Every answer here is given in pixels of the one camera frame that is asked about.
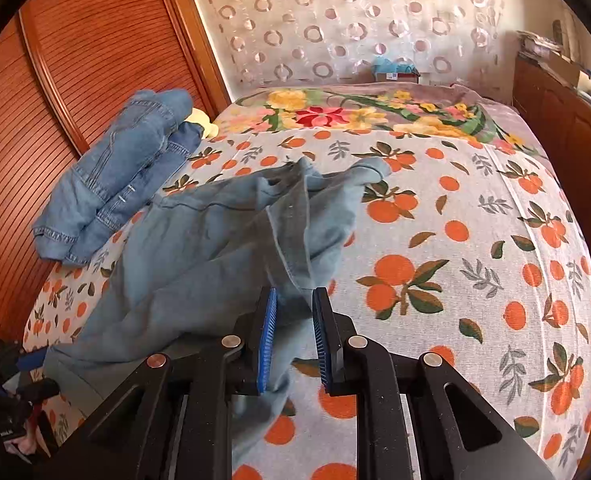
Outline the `person's left hand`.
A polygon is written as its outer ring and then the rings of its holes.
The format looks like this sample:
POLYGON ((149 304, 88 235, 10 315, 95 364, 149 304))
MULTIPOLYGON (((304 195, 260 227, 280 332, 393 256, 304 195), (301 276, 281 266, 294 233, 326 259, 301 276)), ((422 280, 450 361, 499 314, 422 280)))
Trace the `person's left hand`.
POLYGON ((4 447, 7 453, 18 456, 30 464, 38 445, 33 434, 26 434, 24 437, 5 441, 4 447))

